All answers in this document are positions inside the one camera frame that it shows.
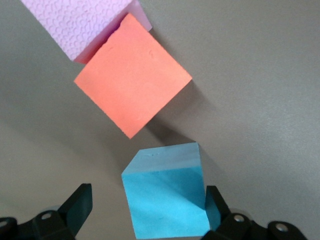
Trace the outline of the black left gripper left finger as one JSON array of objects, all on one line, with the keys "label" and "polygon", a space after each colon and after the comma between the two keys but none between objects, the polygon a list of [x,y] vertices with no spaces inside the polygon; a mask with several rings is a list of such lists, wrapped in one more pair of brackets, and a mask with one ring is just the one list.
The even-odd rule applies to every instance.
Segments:
[{"label": "black left gripper left finger", "polygon": [[57,209],[46,210],[18,224],[14,217],[0,219],[2,240],[75,240],[93,209],[92,185],[81,184]]}]

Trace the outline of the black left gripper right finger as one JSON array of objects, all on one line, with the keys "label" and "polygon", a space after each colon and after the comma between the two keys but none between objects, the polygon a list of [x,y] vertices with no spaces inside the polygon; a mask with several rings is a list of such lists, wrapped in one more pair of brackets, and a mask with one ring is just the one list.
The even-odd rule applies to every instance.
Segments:
[{"label": "black left gripper right finger", "polygon": [[232,213],[218,188],[206,187],[205,211],[210,230],[203,240],[305,240],[305,235],[293,224],[271,221],[262,227],[246,215]]}]

